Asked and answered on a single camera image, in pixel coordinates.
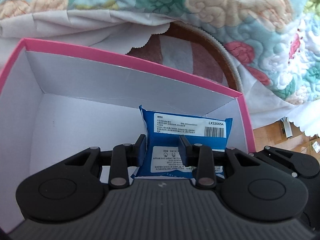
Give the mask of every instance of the ribbed gray surface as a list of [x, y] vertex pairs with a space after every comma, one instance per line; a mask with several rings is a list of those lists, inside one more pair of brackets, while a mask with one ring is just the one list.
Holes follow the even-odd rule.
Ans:
[[301, 240], [314, 235], [297, 220], [259, 224], [229, 212], [214, 192], [189, 180], [136, 179], [111, 191], [90, 215], [61, 225], [26, 220], [13, 240]]

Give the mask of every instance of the quilt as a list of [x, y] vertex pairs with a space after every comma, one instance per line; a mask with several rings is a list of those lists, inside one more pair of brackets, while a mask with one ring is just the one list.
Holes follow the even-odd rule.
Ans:
[[284, 101], [320, 99], [320, 0], [0, 0], [0, 25], [9, 17], [74, 9], [181, 20], [212, 35]]

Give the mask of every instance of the wet wipes package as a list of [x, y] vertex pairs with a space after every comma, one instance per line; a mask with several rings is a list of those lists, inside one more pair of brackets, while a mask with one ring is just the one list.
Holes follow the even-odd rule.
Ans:
[[[170, 176], [191, 179], [194, 167], [182, 164], [179, 135], [185, 135], [191, 144], [201, 143], [215, 151], [224, 151], [231, 131], [232, 118], [224, 121], [197, 116], [147, 111], [140, 107], [147, 126], [147, 153], [136, 177]], [[223, 167], [216, 166], [218, 176]]]

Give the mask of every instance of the product label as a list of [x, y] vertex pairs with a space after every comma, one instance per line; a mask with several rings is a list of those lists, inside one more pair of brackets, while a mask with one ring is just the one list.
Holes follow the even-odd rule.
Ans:
[[320, 145], [318, 144], [317, 141], [315, 141], [315, 143], [312, 145], [312, 147], [314, 148], [316, 153], [318, 153], [320, 151]]
[[169, 114], [154, 114], [154, 132], [226, 138], [226, 122]]
[[[192, 172], [195, 167], [185, 167], [179, 154], [178, 147], [163, 147], [154, 146], [152, 149], [152, 159], [150, 171], [154, 172], [169, 172], [183, 171]], [[215, 166], [216, 173], [223, 172], [222, 166]]]

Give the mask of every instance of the pink box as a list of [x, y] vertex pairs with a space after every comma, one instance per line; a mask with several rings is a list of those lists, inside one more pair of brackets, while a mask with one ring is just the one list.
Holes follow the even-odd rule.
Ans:
[[146, 132], [139, 105], [233, 118], [228, 147], [255, 151], [237, 91], [126, 55], [21, 40], [0, 76], [0, 227], [9, 231], [23, 220], [15, 190], [26, 177], [91, 146], [134, 143]]

